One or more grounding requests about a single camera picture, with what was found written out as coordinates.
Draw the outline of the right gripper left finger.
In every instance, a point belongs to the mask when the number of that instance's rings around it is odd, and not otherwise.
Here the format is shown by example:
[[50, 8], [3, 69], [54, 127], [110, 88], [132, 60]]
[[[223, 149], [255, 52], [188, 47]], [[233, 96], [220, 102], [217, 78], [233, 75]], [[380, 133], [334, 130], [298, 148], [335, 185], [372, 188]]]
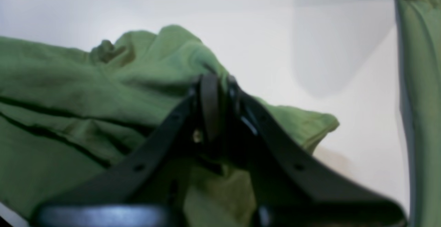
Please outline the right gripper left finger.
[[106, 172], [45, 203], [34, 227], [187, 227], [183, 203], [189, 173], [219, 128], [204, 114], [218, 110], [218, 77], [202, 75], [137, 150]]

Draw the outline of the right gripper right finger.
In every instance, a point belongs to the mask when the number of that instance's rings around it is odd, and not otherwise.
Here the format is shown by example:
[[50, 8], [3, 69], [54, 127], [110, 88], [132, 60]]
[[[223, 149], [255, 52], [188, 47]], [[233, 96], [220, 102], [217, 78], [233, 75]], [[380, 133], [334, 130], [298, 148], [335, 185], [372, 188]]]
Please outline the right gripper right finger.
[[308, 154], [232, 76], [226, 98], [226, 154], [249, 172], [254, 227], [407, 226], [398, 203]]

